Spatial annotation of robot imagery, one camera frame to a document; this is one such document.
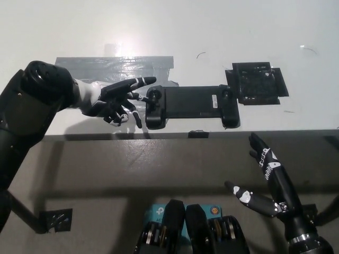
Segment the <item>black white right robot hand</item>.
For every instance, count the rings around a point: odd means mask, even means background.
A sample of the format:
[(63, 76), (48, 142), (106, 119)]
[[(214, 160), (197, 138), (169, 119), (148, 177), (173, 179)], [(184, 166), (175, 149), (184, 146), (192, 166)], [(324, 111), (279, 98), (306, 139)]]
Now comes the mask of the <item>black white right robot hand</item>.
[(316, 238), (317, 229), (304, 214), (300, 198), (281, 161), (254, 132), (249, 136), (249, 143), (252, 148), (249, 154), (258, 163), (271, 197), (255, 194), (230, 181), (225, 182), (225, 187), (245, 207), (260, 215), (278, 218), (284, 224), (288, 242)]

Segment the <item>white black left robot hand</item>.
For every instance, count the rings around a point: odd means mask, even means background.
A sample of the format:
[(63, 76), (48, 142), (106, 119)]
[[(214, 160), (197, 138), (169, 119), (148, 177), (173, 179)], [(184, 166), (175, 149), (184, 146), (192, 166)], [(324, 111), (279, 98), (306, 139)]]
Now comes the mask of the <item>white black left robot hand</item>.
[(129, 120), (130, 112), (136, 120), (136, 126), (142, 128), (142, 121), (136, 106), (130, 101), (151, 104), (153, 101), (136, 93), (135, 90), (151, 85), (156, 77), (125, 79), (114, 84), (101, 81), (85, 83), (74, 79), (74, 101), (70, 108), (76, 108), (85, 116), (102, 118), (106, 123), (118, 127)]

